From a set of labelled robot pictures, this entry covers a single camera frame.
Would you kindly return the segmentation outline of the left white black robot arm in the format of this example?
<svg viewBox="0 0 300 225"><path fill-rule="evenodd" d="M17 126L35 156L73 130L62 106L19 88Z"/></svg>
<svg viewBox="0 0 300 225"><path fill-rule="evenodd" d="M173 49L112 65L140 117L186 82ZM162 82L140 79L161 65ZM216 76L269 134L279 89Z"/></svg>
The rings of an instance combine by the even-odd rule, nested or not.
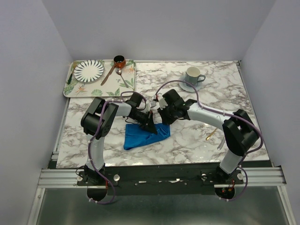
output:
<svg viewBox="0 0 300 225"><path fill-rule="evenodd" d="M141 94L134 91L130 99L126 101L106 101L103 98L96 97L83 115L81 126L89 139L88 160L85 166L91 170L88 173L88 180L93 185L101 184L104 179L104 174L100 171L105 165L103 156L104 141L115 117L131 118L138 122L142 130L152 134L158 133L153 121L153 112L138 109L140 103L144 100L145 98Z"/></svg>

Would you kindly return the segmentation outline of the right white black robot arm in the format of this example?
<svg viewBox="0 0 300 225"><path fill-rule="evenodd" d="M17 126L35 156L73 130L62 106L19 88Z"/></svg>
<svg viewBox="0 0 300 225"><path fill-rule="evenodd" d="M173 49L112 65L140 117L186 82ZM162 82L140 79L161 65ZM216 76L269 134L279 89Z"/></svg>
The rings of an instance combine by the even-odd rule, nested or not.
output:
<svg viewBox="0 0 300 225"><path fill-rule="evenodd" d="M198 98L185 101L174 89L163 95L156 94L156 100L159 103L157 111L164 124L171 125L178 119L192 120L223 131L228 152L215 173L217 181L222 184L233 178L233 172L258 139L261 139L263 144L260 130L242 109L236 112L222 112L200 104Z"/></svg>

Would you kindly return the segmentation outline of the blue satin napkin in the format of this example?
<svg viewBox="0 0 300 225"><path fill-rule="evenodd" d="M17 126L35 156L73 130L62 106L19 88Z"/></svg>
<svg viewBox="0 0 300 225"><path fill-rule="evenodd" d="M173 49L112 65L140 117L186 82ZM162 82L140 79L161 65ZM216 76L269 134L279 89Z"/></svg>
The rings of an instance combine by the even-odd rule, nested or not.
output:
<svg viewBox="0 0 300 225"><path fill-rule="evenodd" d="M157 134L145 131L138 124L127 124L125 129L124 150L130 150L163 141L171 136L170 126L155 124Z"/></svg>

